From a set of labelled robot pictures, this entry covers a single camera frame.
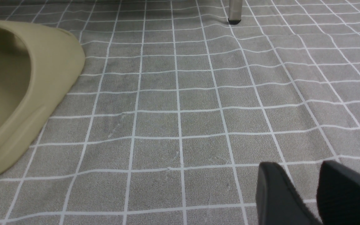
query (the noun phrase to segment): beige slide sandal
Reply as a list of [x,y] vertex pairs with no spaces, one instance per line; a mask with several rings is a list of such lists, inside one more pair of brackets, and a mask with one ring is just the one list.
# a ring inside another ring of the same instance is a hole
[[84,67],[67,31],[0,21],[0,174],[28,149]]

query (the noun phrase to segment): metal chair leg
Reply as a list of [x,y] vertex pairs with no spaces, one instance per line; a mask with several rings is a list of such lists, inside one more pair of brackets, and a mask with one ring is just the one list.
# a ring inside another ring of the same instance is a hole
[[241,13],[243,11],[243,0],[230,0],[229,4],[229,23],[236,25],[241,22]]

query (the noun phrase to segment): grid pattern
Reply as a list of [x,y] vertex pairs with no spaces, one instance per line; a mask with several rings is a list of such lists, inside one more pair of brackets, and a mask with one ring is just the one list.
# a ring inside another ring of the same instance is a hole
[[0,0],[60,27],[83,74],[0,175],[0,224],[257,224],[262,161],[309,208],[318,170],[360,172],[360,0]]

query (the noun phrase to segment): rubber foot cap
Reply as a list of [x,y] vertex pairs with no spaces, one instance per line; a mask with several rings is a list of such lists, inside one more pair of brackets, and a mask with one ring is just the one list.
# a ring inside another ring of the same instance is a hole
[[241,20],[229,20],[230,25],[237,25],[241,22]]

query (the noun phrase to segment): floor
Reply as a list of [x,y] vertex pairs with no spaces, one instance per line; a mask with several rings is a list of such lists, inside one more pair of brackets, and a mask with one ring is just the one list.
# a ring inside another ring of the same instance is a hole
[[360,0],[0,0],[60,27],[82,75],[13,168],[0,224],[257,224],[258,164],[314,213],[318,170],[360,172]]

